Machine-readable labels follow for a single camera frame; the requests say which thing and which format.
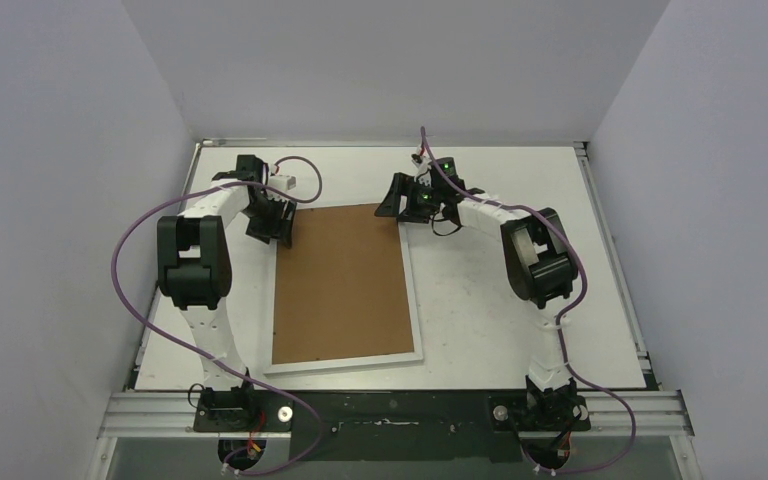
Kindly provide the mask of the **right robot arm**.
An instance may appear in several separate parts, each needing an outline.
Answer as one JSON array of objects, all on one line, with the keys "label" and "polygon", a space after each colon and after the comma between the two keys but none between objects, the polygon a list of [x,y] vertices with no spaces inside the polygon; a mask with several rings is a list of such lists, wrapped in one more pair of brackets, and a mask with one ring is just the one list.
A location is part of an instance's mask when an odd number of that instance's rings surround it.
[{"label": "right robot arm", "polygon": [[[415,154],[412,162],[416,173],[394,174],[376,216],[399,223],[448,221],[457,230],[479,231],[500,243],[508,283],[519,299],[543,310],[552,300],[570,298],[579,271],[560,238],[563,227],[553,209],[531,214],[504,206],[484,190],[467,187],[451,157],[432,160]],[[521,430],[568,434],[589,429],[585,401],[563,358],[559,325],[540,320],[532,330],[525,397],[507,405],[506,416],[496,419]]]}]

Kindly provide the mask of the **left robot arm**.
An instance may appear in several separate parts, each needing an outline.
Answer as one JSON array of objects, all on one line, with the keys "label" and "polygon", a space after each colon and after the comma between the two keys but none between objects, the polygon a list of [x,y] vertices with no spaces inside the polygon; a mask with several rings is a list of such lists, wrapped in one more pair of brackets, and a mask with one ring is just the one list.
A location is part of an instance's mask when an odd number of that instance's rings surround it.
[{"label": "left robot arm", "polygon": [[245,378],[249,369],[231,331],[227,297],[232,263],[226,229],[244,215],[248,236],[291,246],[297,204],[285,196],[295,186],[295,177],[281,174],[278,165],[240,155],[234,169],[217,173],[192,206],[157,222],[159,289],[183,315],[200,352],[197,416],[227,430],[253,428],[264,414]]}]

